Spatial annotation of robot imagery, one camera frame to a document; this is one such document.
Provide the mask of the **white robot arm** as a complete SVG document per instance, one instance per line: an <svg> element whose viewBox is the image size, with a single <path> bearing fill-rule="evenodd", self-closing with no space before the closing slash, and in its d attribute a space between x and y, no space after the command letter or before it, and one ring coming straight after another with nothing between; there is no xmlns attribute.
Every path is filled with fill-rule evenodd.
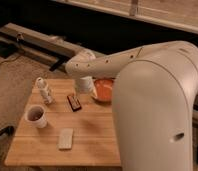
<svg viewBox="0 0 198 171"><path fill-rule="evenodd" d="M123 171L193 171L192 118L198 47L144 45L96 59L88 50L66 63L72 78L112 78L112 111Z"/></svg>

